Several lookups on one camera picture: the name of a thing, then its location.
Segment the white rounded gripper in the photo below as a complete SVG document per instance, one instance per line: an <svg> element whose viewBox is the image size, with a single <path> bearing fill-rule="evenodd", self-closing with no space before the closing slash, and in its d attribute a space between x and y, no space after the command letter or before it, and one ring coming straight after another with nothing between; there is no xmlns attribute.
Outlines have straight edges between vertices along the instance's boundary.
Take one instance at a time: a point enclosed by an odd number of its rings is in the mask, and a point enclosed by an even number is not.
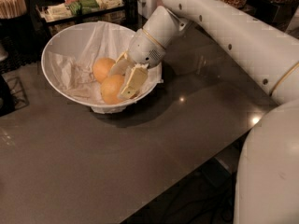
<svg viewBox="0 0 299 224"><path fill-rule="evenodd" d="M110 76L125 74L118 97L128 100L136 96L148 78L146 64L150 68L155 67L164 55L165 48L149 33L139 29L131 39L127 52L119 56L108 73Z"/></svg>

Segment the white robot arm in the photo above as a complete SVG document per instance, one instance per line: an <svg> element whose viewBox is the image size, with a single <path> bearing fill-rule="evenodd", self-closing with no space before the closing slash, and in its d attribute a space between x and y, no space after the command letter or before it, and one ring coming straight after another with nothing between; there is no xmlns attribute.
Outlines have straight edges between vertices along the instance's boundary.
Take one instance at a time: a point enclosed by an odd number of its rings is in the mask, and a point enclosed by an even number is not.
<svg viewBox="0 0 299 224"><path fill-rule="evenodd" d="M234 224L299 224L299 40L221 0L162 0L112 71L158 65L186 22L200 25L276 103L249 132Z"/></svg>

